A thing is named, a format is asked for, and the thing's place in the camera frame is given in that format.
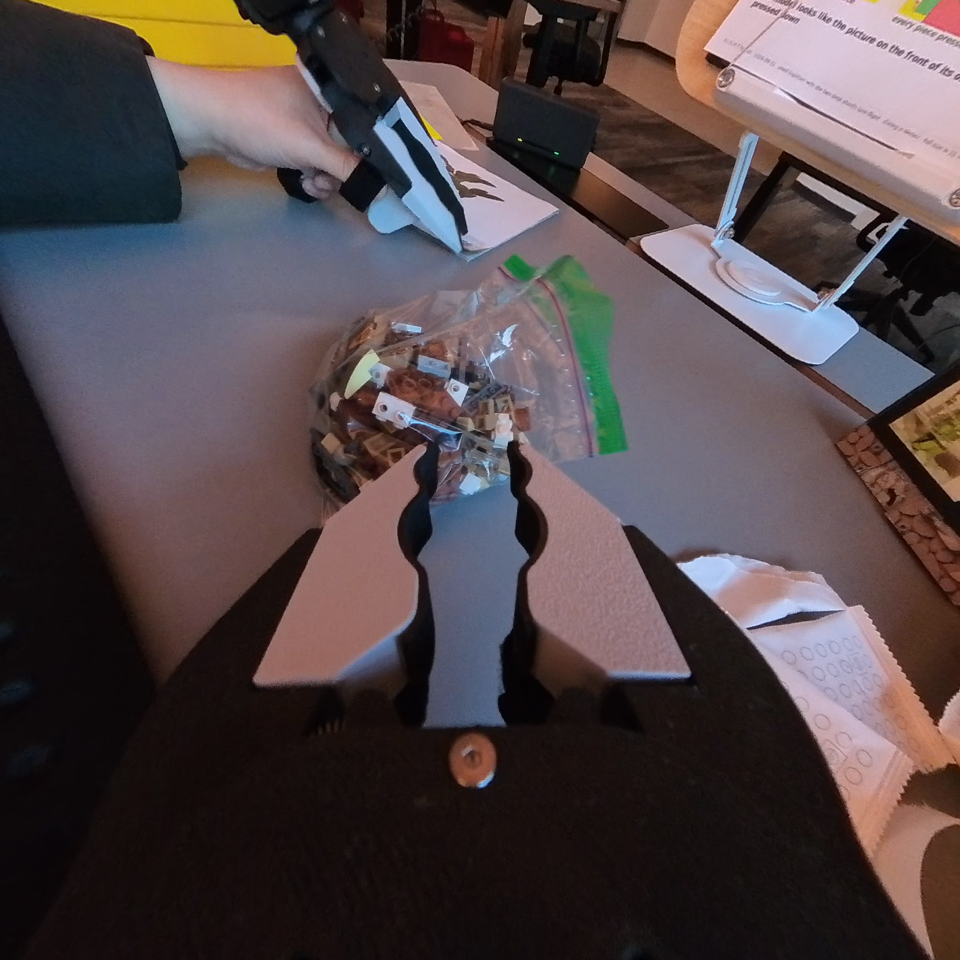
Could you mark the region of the grey desk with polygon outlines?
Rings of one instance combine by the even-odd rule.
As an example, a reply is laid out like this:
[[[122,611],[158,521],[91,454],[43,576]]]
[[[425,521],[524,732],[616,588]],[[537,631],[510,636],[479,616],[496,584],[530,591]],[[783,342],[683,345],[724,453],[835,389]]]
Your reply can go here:
[[[824,576],[939,718],[958,607],[834,441],[861,417],[569,208],[472,262],[194,158],[173,222],[2,228],[2,836],[73,850],[192,648],[320,526],[307,389],[375,307],[571,256],[614,307],[624,453],[570,476],[664,553]]]

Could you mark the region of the black charger box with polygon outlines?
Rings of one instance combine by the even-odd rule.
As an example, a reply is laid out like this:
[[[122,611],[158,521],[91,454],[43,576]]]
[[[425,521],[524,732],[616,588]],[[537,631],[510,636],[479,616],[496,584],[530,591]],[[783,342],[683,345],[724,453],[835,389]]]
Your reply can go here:
[[[584,168],[594,150],[600,115],[515,78],[504,78],[492,123],[491,138],[570,170]]]

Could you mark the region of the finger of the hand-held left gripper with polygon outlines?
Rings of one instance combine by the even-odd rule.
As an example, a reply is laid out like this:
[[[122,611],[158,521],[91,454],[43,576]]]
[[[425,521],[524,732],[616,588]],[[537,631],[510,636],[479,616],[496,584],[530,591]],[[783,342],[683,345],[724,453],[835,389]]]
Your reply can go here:
[[[386,114],[386,150],[400,171],[392,189],[416,220],[434,236],[465,236],[466,214],[445,159],[403,97]]]
[[[412,225],[454,254],[465,251],[466,214],[443,156],[429,134],[405,124],[376,124],[373,132],[409,181],[401,195],[388,184],[367,209],[367,218],[381,233]]]

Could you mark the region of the grey table with brown edge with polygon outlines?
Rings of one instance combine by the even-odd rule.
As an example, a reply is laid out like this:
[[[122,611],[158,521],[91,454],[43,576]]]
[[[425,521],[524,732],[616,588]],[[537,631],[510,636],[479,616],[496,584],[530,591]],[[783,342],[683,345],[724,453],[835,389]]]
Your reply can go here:
[[[693,222],[646,187],[590,153],[570,170],[524,151],[486,145],[583,218],[621,239],[654,270],[867,417],[920,387],[931,375],[838,308],[810,320],[788,305],[751,300],[726,285],[710,227]]]

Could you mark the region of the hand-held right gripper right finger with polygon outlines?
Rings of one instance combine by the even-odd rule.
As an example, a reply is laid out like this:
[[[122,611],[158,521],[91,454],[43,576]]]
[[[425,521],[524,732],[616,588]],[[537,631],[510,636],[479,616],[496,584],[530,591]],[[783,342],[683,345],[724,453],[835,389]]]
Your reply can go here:
[[[603,724],[639,724],[637,682],[683,682],[690,666],[620,519],[527,442],[509,444],[514,535],[527,558],[500,647],[498,710],[543,724],[562,702]]]

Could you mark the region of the white bag with dark print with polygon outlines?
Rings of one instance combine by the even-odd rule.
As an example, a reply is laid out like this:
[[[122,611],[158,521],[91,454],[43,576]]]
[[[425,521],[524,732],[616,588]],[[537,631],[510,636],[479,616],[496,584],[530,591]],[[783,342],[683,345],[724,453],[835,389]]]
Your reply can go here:
[[[959,691],[947,702],[937,724],[942,740],[953,761],[959,764]],[[880,794],[890,806],[894,794],[903,793],[913,764],[909,757],[894,749],[893,773],[884,775]],[[894,807],[885,822],[881,838],[872,855],[872,862],[887,894],[898,913],[923,947],[926,956],[934,958],[930,938],[927,908],[924,906],[922,884],[924,861],[932,841],[947,829],[958,829],[958,817],[953,817],[929,806],[906,804],[901,801]]]

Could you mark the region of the white paper bag with circles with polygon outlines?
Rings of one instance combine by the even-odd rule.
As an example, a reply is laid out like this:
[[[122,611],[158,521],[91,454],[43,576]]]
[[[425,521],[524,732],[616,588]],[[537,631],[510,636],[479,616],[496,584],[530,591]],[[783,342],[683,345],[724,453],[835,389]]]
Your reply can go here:
[[[747,630],[817,741],[872,856],[910,778],[954,762],[862,606]]]

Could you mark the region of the clear zip bag of bricks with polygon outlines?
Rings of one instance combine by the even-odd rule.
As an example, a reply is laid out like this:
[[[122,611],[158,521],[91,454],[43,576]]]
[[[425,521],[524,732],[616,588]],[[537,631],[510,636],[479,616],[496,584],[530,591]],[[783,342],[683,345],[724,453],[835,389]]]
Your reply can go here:
[[[309,390],[322,516],[420,445],[438,449],[438,502],[508,484],[512,441],[556,464],[628,450],[614,326],[611,298],[568,255],[513,256],[473,290],[355,320]]]

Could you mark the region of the white instruction booklet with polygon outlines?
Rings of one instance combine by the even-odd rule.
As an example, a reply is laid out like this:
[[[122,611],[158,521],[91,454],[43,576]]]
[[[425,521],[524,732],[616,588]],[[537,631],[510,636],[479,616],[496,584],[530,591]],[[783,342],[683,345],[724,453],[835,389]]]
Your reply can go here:
[[[457,146],[465,145],[469,137],[435,86],[404,79],[400,85],[411,100],[410,107],[443,156],[462,201],[467,233],[462,240],[464,252],[455,255],[463,259],[477,258],[557,213],[552,203],[514,186],[456,150]],[[372,225],[368,212],[366,218]],[[402,225],[394,232],[381,232],[372,226],[379,234],[394,234],[411,227],[445,247],[431,234],[412,224]]]

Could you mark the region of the white document stand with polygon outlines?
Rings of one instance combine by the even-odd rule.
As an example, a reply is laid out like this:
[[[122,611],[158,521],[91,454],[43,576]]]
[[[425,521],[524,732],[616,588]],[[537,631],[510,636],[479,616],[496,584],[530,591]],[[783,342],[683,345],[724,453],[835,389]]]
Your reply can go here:
[[[958,58],[958,2],[694,2],[679,83],[744,132],[714,227],[654,234],[642,252],[780,352],[824,363],[858,330],[841,297],[909,222],[958,242]],[[736,239],[760,140],[893,213],[828,292]]]

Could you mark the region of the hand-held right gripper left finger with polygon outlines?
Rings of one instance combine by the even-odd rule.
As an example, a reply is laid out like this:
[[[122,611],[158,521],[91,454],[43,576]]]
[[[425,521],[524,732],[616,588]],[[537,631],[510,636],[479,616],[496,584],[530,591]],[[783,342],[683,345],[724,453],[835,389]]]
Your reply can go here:
[[[323,525],[254,675],[261,690],[327,688],[347,705],[384,694],[424,721],[436,632],[420,555],[433,527],[439,449],[424,443]]]

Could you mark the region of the framed picture on cork mat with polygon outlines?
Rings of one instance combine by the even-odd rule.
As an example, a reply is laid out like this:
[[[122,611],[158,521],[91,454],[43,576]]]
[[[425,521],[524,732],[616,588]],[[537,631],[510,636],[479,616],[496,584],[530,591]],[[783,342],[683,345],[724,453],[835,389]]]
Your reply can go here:
[[[958,607],[959,365],[926,380],[835,446]]]

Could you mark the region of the crumpled white paper bag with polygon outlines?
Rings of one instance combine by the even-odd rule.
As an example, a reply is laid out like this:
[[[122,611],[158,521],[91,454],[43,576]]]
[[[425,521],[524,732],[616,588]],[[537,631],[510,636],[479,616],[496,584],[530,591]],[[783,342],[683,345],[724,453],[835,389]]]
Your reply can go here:
[[[744,630],[847,609],[826,579],[813,571],[729,554],[692,558],[680,562],[678,569]]]

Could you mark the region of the black office chair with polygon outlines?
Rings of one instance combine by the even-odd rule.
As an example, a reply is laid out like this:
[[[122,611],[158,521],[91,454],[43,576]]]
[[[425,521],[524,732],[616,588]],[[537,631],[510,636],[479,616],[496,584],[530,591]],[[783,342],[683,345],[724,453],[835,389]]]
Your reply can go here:
[[[565,83],[600,87],[626,2],[532,1],[530,5],[540,20],[523,39],[523,46],[531,51],[526,84],[543,89],[555,78],[557,95]]]

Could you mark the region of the printed instruction sheet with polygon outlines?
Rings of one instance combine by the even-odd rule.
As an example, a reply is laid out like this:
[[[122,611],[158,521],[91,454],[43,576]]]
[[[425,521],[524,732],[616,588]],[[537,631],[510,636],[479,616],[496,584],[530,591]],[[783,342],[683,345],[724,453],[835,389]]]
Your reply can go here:
[[[738,2],[704,52],[727,102],[958,219],[957,1]]]

